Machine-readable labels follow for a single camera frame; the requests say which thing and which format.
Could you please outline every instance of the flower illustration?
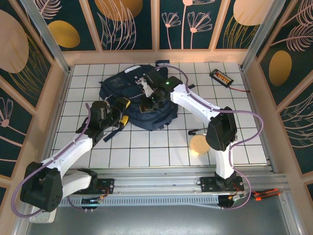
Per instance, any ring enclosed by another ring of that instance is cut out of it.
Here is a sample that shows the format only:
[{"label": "flower illustration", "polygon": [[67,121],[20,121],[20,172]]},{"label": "flower illustration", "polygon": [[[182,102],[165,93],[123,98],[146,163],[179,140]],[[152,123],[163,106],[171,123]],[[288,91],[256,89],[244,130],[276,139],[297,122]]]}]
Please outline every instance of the flower illustration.
[{"label": "flower illustration", "polygon": [[6,100],[6,105],[4,99],[0,97],[0,126],[9,126],[10,117],[13,110],[13,101],[10,99]]},{"label": "flower illustration", "polygon": [[198,32],[204,32],[212,29],[212,24],[210,23],[210,13],[198,13],[195,17],[195,12],[188,13],[188,23],[191,32],[190,39],[190,49],[192,49],[192,39],[193,34]]},{"label": "flower illustration", "polygon": [[[26,136],[26,134],[24,134],[23,132],[18,131],[15,128],[10,126],[10,118],[12,116],[12,111],[13,111],[13,101],[10,99],[7,99],[5,103],[4,99],[0,97],[0,127],[3,127],[3,128],[8,127],[17,133]],[[8,143],[14,144],[18,147],[22,146],[20,143],[16,143],[15,141],[9,140],[3,136],[0,136],[0,139]]]},{"label": "flower illustration", "polygon": [[181,27],[181,49],[184,49],[184,25],[186,8],[191,5],[208,4],[213,2],[215,2],[215,0],[182,0],[182,3],[184,4],[184,12],[182,15],[182,27]]},{"label": "flower illustration", "polygon": [[162,19],[163,19],[163,22],[164,22],[165,27],[166,27],[168,45],[169,45],[170,49],[172,49],[168,28],[181,25],[181,21],[179,21],[179,16],[177,15],[177,12],[176,13],[169,13],[168,15],[166,12],[164,12],[164,13],[162,13]]}]

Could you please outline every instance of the wooden disc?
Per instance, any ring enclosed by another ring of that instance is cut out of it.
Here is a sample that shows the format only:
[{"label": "wooden disc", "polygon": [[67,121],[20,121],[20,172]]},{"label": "wooden disc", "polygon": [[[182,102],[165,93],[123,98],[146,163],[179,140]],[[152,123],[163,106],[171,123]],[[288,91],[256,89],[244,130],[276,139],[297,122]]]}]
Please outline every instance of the wooden disc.
[{"label": "wooden disc", "polygon": [[195,135],[190,140],[190,149],[196,154],[204,154],[209,151],[210,146],[207,144],[204,135]]}]

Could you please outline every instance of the navy blue backpack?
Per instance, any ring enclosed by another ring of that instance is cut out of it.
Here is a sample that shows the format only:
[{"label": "navy blue backpack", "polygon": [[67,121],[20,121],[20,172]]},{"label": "navy blue backpack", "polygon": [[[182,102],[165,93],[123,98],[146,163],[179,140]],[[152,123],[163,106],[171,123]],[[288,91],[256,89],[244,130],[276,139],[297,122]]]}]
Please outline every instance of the navy blue backpack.
[{"label": "navy blue backpack", "polygon": [[[154,69],[151,65],[138,65],[119,72],[101,83],[100,97],[114,104],[117,97],[125,97],[131,101],[124,115],[129,117],[129,122],[145,130],[154,131],[163,129],[177,118],[178,105],[165,101],[163,107],[148,113],[141,113],[139,105],[141,97],[145,95],[141,81],[143,76]],[[168,69],[161,68],[158,72],[167,79]]]}]

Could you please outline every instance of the white tiled floor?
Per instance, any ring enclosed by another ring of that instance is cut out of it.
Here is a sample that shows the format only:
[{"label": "white tiled floor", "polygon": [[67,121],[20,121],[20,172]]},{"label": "white tiled floor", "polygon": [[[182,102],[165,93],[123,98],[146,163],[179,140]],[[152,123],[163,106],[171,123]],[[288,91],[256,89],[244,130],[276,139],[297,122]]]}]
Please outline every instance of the white tiled floor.
[{"label": "white tiled floor", "polygon": [[[71,140],[75,130],[88,115],[85,103],[91,105],[100,100],[101,81],[123,71],[134,64],[76,65],[68,89],[67,99],[59,123],[53,153]],[[234,79],[232,86],[244,89],[244,84],[236,63],[177,63],[171,64],[187,73],[189,85],[208,102],[222,108],[229,106],[236,110],[251,110],[246,93],[230,90],[212,80],[210,71],[219,69]],[[169,68],[169,75],[181,78],[179,72]],[[238,140],[247,139],[257,132],[251,115],[235,115],[238,127]],[[204,128],[205,125],[195,115],[180,107],[178,118],[163,130],[146,131],[132,124],[116,134],[108,142],[100,141],[91,151],[84,154],[72,168],[108,167],[149,167],[149,166],[190,166],[215,165],[213,149],[207,154],[195,156],[188,149],[190,129]],[[260,138],[234,148],[235,164],[266,164],[266,157]]]}]

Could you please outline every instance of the power strip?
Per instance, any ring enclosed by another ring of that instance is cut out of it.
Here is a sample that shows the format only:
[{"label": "power strip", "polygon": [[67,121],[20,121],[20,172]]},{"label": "power strip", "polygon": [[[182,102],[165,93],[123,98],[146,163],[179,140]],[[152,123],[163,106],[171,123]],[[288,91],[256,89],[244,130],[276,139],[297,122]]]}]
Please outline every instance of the power strip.
[{"label": "power strip", "polygon": [[[39,208],[37,207],[33,207],[32,212],[34,213],[36,211],[38,211]],[[29,218],[29,222],[30,223],[36,223],[36,224],[49,224],[52,223],[54,221],[55,218],[55,214],[57,212],[57,209],[55,209],[52,212],[41,212],[35,216],[32,216]]]}]

